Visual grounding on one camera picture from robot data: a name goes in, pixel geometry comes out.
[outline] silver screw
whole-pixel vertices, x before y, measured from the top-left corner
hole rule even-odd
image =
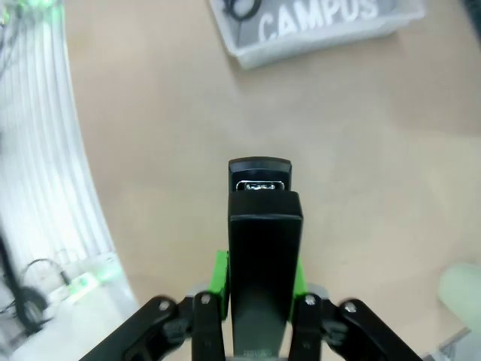
[[[309,306],[314,306],[316,304],[316,299],[314,298],[314,296],[312,295],[307,295],[306,296],[306,303],[309,305]]]
[[[357,311],[357,308],[355,307],[355,305],[352,303],[352,302],[347,302],[345,305],[344,305],[344,309],[346,311],[348,311],[350,314],[353,314],[354,312]]]
[[[201,297],[201,302],[202,302],[203,305],[206,305],[207,303],[210,302],[210,296],[209,295],[203,295]]]
[[[162,302],[160,302],[159,310],[165,311],[165,310],[167,310],[168,306],[169,306],[168,301],[162,301]]]

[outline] beige table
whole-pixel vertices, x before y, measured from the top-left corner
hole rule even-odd
[[[228,160],[280,156],[309,281],[420,353],[461,329],[437,279],[481,259],[481,55],[458,2],[428,9],[395,36],[246,72],[204,1],[67,2],[83,140],[140,302],[209,278]]]

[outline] plastic container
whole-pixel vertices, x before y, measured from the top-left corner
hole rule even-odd
[[[387,36],[425,16],[423,0],[262,0],[256,15],[242,22],[227,14],[223,0],[210,5],[228,53],[242,68]]]

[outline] white corrugated panel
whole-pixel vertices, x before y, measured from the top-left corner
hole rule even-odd
[[[0,71],[8,62],[0,75],[0,221],[18,268],[113,250],[77,121],[63,6],[23,11],[0,55]]]

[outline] white lettering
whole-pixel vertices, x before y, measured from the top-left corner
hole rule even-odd
[[[259,23],[259,41],[264,42],[267,40],[274,40],[275,38],[277,38],[277,35],[275,32],[272,32],[269,35],[269,38],[266,38],[265,36],[265,26],[267,24],[272,25],[273,22],[274,22],[274,17],[272,16],[271,13],[265,13],[262,15],[261,22]]]
[[[340,9],[339,0],[322,0],[322,9],[324,10],[325,24],[332,25],[334,22],[334,15]]]
[[[356,20],[359,16],[358,0],[342,0],[340,11],[343,14],[343,18],[346,22]]]
[[[302,31],[315,29],[324,25],[319,0],[310,0],[309,10],[301,1],[294,3],[295,15],[298,17],[299,26]]]
[[[376,0],[359,0],[361,2],[361,18],[364,20],[374,19],[379,15],[379,6]]]
[[[293,32],[298,32],[298,27],[295,25],[291,14],[287,11],[285,5],[279,7],[279,23],[277,24],[279,36],[285,36],[292,34]]]

